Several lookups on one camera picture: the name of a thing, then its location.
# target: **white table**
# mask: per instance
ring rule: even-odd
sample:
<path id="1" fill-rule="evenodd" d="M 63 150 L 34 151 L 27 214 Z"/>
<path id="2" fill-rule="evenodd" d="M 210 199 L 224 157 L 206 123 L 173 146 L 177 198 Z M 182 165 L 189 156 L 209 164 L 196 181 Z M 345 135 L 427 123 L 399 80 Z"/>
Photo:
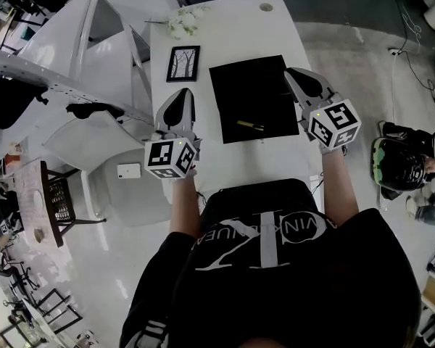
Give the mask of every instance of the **white table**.
<path id="1" fill-rule="evenodd" d="M 63 240 L 56 220 L 51 218 L 54 213 L 47 211 L 40 159 L 21 167 L 14 174 L 14 181 L 22 226 L 29 246 L 40 252 L 58 249 L 63 245 Z M 37 228 L 43 231 L 41 243 L 34 236 L 34 229 Z"/>
<path id="2" fill-rule="evenodd" d="M 261 3 L 273 6 L 271 12 Z M 321 172 L 318 144 L 300 128 L 298 136 L 223 144 L 220 116 L 209 69 L 246 59 L 282 54 L 287 67 L 310 70 L 305 49 L 283 0 L 217 0 L 198 21 L 198 34 L 180 41 L 164 25 L 152 26 L 152 96 L 157 110 L 175 91 L 188 87 L 195 96 L 194 132 L 203 138 L 197 162 L 196 189 L 216 191 L 264 181 L 298 178 L 309 181 Z M 198 80 L 166 83 L 171 48 L 200 45 Z M 301 112 L 297 108 L 297 117 Z M 170 196 L 168 185 L 163 185 Z"/>

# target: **white desk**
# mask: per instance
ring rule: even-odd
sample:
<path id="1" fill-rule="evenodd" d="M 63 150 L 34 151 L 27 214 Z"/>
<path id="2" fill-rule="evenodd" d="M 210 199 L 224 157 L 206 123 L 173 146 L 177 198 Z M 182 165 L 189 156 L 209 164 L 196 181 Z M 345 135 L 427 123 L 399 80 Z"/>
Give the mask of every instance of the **white desk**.
<path id="1" fill-rule="evenodd" d="M 273 11 L 262 11 L 261 3 L 273 5 Z M 211 10 L 198 21 L 197 36 L 178 41 L 169 37 L 164 25 L 152 25 L 154 113 L 180 88 L 190 88 L 195 96 L 194 132 L 203 138 L 196 189 L 215 191 L 287 178 L 306 181 L 319 174 L 322 168 L 318 144 L 310 143 L 301 128 L 298 136 L 223 144 L 209 68 L 282 54 L 287 67 L 310 69 L 283 0 L 217 0 L 206 5 Z M 171 48 L 186 45 L 201 46 L 197 82 L 166 83 Z M 169 196 L 167 184 L 164 187 Z"/>

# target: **box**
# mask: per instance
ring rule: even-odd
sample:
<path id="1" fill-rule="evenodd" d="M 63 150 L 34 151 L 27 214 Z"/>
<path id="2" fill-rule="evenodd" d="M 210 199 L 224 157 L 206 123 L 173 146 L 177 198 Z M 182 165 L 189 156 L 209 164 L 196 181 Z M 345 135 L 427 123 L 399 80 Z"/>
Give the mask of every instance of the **box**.
<path id="1" fill-rule="evenodd" d="M 185 178 L 195 156 L 187 138 L 145 143 L 145 169 L 159 179 Z"/>
<path id="2" fill-rule="evenodd" d="M 333 150 L 354 141 L 360 127 L 355 108 L 345 99 L 312 111 L 308 130 L 327 149 Z"/>

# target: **cable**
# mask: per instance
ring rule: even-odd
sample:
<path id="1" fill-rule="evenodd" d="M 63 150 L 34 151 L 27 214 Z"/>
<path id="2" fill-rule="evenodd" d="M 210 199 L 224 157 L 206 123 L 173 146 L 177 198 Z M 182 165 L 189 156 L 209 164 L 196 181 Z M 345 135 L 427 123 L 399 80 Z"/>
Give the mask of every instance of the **cable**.
<path id="1" fill-rule="evenodd" d="M 402 19 L 405 21 L 406 26 L 409 27 L 409 29 L 411 30 L 412 33 L 414 33 L 415 35 L 415 40 L 418 42 L 419 47 L 418 50 L 415 54 L 419 54 L 419 52 L 421 51 L 421 42 L 419 41 L 419 39 L 421 38 L 421 32 L 422 32 L 422 28 L 419 25 L 416 25 L 413 20 L 411 19 L 411 16 L 409 15 L 409 13 L 407 12 L 405 6 L 403 4 L 401 4 L 402 8 L 405 10 L 406 15 L 401 14 Z M 409 19 L 409 21 L 411 21 L 411 24 L 413 25 L 412 27 L 409 26 L 409 22 L 407 21 Z"/>
<path id="2" fill-rule="evenodd" d="M 433 90 L 435 89 L 435 85 L 434 85 L 434 83 L 432 82 L 432 80 L 427 79 L 427 84 L 428 84 L 428 86 L 425 86 L 425 85 L 422 83 L 422 81 L 420 80 L 420 78 L 418 78 L 418 76 L 415 74 L 414 69 L 413 69 L 413 66 L 411 65 L 411 61 L 410 61 L 410 59 L 409 59 L 409 55 L 407 55 L 407 51 L 403 50 L 403 51 L 401 51 L 401 53 L 405 53 L 405 54 L 406 54 L 407 63 L 409 63 L 409 68 L 410 68 L 411 71 L 413 72 L 414 77 L 415 77 L 416 79 L 418 79 L 418 82 L 422 85 L 422 87 L 425 88 L 425 89 L 427 89 L 427 90 L 429 90 L 429 91 L 433 91 Z"/>
<path id="3" fill-rule="evenodd" d="M 320 182 L 319 182 L 319 184 L 311 191 L 311 194 L 312 195 L 314 195 L 314 193 L 318 190 L 318 188 L 320 187 L 320 185 L 322 184 L 324 182 L 324 180 L 322 179 Z"/>
<path id="4" fill-rule="evenodd" d="M 324 183 L 324 180 L 321 180 L 321 181 L 319 182 L 319 184 L 316 186 L 316 188 L 314 188 L 314 189 L 311 191 L 311 194 L 312 194 L 312 195 L 315 194 L 315 192 L 318 190 L 318 188 L 320 187 L 320 185 L 321 185 L 322 183 Z"/>
<path id="5" fill-rule="evenodd" d="M 391 103 L 393 105 L 393 123 L 395 124 L 394 121 L 394 66 L 397 63 L 397 57 L 398 54 L 394 55 L 394 59 L 393 59 L 393 68 L 391 69 Z"/>
<path id="6" fill-rule="evenodd" d="M 206 206 L 206 204 L 207 204 L 206 197 L 203 194 L 199 193 L 199 192 L 197 192 L 196 195 L 200 196 L 202 198 L 203 205 Z"/>
<path id="7" fill-rule="evenodd" d="M 405 42 L 401 45 L 401 48 L 399 48 L 398 53 L 400 53 L 401 50 L 403 50 L 403 48 L 405 47 L 405 45 L 407 43 L 407 29 L 406 29 L 405 21 L 403 20 L 403 14 L 401 12 L 401 8 L 399 7 L 399 2 L 398 2 L 398 0 L 394 0 L 394 2 L 397 4 L 397 8 L 398 8 L 398 12 L 399 12 L 399 17 L 401 18 L 401 23 L 403 24 L 403 29 L 405 30 Z"/>

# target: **small framed picture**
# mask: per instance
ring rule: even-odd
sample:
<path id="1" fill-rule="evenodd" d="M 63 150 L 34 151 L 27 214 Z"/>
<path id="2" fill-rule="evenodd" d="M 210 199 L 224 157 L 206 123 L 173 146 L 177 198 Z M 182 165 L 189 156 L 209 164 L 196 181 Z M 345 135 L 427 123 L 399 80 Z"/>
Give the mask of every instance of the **small framed picture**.
<path id="1" fill-rule="evenodd" d="M 199 46 L 175 46 L 171 51 L 166 82 L 196 81 Z"/>

